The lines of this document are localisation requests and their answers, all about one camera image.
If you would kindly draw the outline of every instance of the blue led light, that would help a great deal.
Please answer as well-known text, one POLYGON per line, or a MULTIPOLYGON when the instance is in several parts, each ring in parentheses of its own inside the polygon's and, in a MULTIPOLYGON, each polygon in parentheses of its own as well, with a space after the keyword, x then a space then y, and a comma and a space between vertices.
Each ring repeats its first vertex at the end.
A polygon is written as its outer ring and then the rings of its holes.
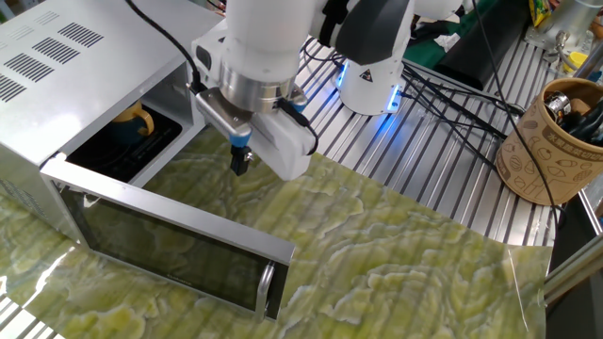
POLYGON ((389 111, 398 110, 398 105, 394 106, 394 103, 396 102, 396 96, 398 95, 398 89, 399 85, 396 85, 391 97, 389 98, 389 104, 387 105, 387 110, 389 111))
POLYGON ((349 62, 346 61, 346 66, 343 67, 343 72, 339 75, 339 79, 337 79, 337 86, 341 87, 341 83, 343 83, 343 77, 346 76, 346 71, 348 70, 349 62))

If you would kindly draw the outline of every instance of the microwave door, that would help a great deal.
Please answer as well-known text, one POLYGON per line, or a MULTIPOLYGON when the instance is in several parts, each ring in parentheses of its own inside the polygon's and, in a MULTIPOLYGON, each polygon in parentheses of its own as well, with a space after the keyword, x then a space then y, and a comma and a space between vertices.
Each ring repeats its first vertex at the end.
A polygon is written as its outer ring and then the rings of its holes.
POLYGON ((293 244, 59 157, 41 173, 92 250, 276 319, 293 244))

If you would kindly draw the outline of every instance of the microwave vent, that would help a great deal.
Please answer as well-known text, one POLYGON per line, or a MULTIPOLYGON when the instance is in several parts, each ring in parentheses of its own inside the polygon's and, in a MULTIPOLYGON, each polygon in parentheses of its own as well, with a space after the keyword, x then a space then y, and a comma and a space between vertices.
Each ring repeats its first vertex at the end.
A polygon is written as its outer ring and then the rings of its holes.
POLYGON ((35 44, 32 48, 62 64, 79 55, 79 52, 73 48, 52 38, 46 38, 35 44))
POLYGON ((19 40, 33 31, 34 31, 33 28, 25 25, 25 26, 21 26, 21 28, 18 28, 16 30, 12 31, 10 34, 8 34, 8 36, 15 40, 19 40))
POLYGON ((42 14, 40 17, 38 17, 38 19, 35 20, 36 23, 38 24, 48 24, 51 21, 55 20, 56 18, 58 18, 58 14, 54 13, 53 11, 47 11, 44 14, 42 14))
POLYGON ((84 26, 76 23, 68 24, 66 27, 61 28, 58 34, 65 36, 81 45, 91 47, 94 43, 98 42, 103 38, 102 35, 95 33, 84 26))
POLYGON ((36 200, 31 194, 15 186, 12 182, 8 180, 0 179, 0 188, 4 188, 8 196, 14 199, 15 201, 20 202, 23 206, 36 212, 41 217, 48 219, 38 202, 36 202, 36 200))
POLYGON ((0 74, 0 101, 5 103, 25 90, 25 87, 0 74))
POLYGON ((44 76, 54 71, 54 69, 23 53, 7 61, 4 65, 34 82, 40 81, 44 76))

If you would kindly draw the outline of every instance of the metal grating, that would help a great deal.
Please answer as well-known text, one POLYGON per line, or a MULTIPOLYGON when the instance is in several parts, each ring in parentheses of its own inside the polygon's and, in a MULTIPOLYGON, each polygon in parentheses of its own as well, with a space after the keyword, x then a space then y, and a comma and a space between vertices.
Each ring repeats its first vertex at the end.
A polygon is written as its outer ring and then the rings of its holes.
POLYGON ((29 26, 22 26, 19 29, 16 29, 14 31, 12 31, 12 33, 9 33, 8 36, 15 39, 15 40, 19 40, 22 39, 23 37, 25 37, 27 34, 33 32, 33 28, 29 27, 29 26))
POLYGON ((86 47, 91 47, 94 43, 103 38, 102 35, 76 23, 68 24, 66 27, 59 30, 58 34, 63 35, 86 47))
MULTIPOLYGON (((334 52, 315 41, 308 45, 308 51, 318 58, 328 58, 334 52)), ((505 56, 499 74, 510 103, 527 107, 552 80, 542 54, 542 50, 518 39, 505 56)), ((301 55, 297 82, 310 100, 303 114, 320 136, 319 153, 497 241, 552 246, 555 228, 550 207, 512 193, 447 124, 416 100, 403 100, 394 114, 369 117, 350 111, 335 88, 339 73, 333 62, 301 55)), ((421 73, 434 83, 453 87, 433 73, 421 73)), ((416 86, 450 120, 472 122, 431 96, 421 84, 416 86)), ((492 82, 487 88, 496 92, 492 82)), ((405 92, 416 96, 408 86, 405 92)), ((445 93, 499 130, 511 131, 506 115, 492 105, 455 91, 445 93)), ((482 154, 494 159, 498 144, 490 135, 474 128, 461 132, 482 154)))
POLYGON ((7 103, 24 90, 24 86, 0 74, 0 101, 7 103))
POLYGON ((54 69, 23 53, 7 61, 4 65, 34 82, 40 81, 44 76, 54 71, 54 69))
POLYGON ((10 182, 8 180, 0 179, 0 187, 4 188, 4 190, 7 192, 7 195, 12 197, 17 202, 20 202, 23 206, 36 212, 38 215, 40 215, 43 218, 48 218, 46 216, 46 214, 44 213, 44 211, 41 209, 38 202, 36 202, 36 199, 34 199, 34 197, 31 194, 20 189, 19 187, 17 187, 16 185, 14 185, 12 182, 10 182))
POLYGON ((0 295, 0 338, 63 339, 6 295, 0 295))
POLYGON ((62 64, 73 59, 79 52, 52 38, 46 38, 32 47, 34 50, 62 64))
POLYGON ((55 20, 56 18, 58 18, 58 14, 54 13, 53 11, 47 11, 34 21, 38 24, 45 25, 55 20))

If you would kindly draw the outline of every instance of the wooden cup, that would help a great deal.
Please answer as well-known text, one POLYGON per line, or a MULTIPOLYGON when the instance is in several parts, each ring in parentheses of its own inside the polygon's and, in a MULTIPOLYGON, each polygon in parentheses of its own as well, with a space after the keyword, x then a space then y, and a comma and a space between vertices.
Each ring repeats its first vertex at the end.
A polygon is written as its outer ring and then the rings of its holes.
MULTIPOLYGON (((603 87, 584 79, 555 80, 546 85, 517 124, 546 177, 555 204, 560 204, 568 202, 603 172, 603 148, 568 135, 550 118, 545 97, 555 90, 570 100, 579 98, 594 107, 603 97, 603 87)), ((515 131, 498 149, 497 169, 502 181, 520 197, 542 205, 551 204, 543 179, 515 131)))

